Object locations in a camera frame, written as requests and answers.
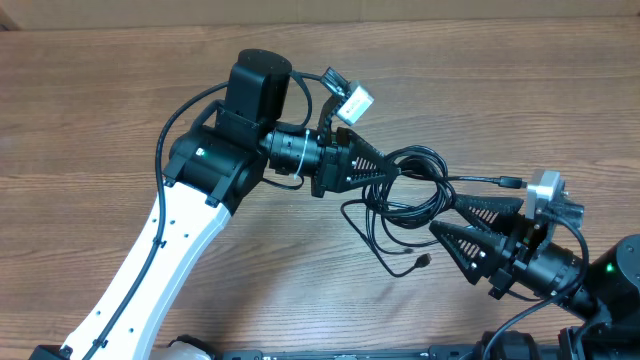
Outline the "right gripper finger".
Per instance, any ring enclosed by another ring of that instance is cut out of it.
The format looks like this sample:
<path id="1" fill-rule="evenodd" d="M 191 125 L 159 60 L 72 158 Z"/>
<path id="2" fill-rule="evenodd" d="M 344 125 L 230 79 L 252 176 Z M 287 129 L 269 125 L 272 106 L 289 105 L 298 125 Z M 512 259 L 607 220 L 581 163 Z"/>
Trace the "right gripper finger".
<path id="1" fill-rule="evenodd" d="M 429 230 L 472 285 L 490 278 L 510 257 L 510 239 L 505 235 L 437 220 Z"/>
<path id="2" fill-rule="evenodd" d="M 474 228 L 509 235 L 524 201 L 515 197 L 459 194 L 454 209 Z"/>

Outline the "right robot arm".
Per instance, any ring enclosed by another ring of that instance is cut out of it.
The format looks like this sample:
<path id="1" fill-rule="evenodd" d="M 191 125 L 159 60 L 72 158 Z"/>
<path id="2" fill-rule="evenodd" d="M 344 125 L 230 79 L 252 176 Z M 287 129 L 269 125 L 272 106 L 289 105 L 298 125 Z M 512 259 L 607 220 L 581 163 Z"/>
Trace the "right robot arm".
<path id="1" fill-rule="evenodd" d="M 433 221 L 429 229 L 467 281 L 486 278 L 501 299 L 520 284 L 533 309 L 555 304 L 582 320 L 560 331 L 558 344 L 537 343 L 509 325 L 484 333 L 473 359 L 636 359 L 639 356 L 639 238 L 630 235 L 591 260 L 553 243 L 558 226 L 579 233 L 584 208 L 569 200 L 543 201 L 532 217 L 515 197 L 460 195 L 460 226 Z"/>

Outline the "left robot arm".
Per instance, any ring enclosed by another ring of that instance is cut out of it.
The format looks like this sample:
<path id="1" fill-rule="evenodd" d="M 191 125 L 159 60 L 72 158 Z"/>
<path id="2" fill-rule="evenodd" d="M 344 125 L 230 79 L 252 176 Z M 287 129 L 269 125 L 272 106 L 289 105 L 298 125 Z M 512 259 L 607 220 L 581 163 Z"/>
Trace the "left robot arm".
<path id="1" fill-rule="evenodd" d="M 155 153 L 157 198 L 138 239 L 92 312 L 60 345 L 40 345 L 36 359 L 146 359 L 194 265 L 225 228 L 266 168 L 308 178 L 320 197 L 391 181 L 398 169 L 354 132 L 373 104 L 361 84 L 333 69 L 316 129 L 286 124 L 290 83 L 307 75 L 261 49 L 240 52 L 208 106 L 171 147 Z"/>

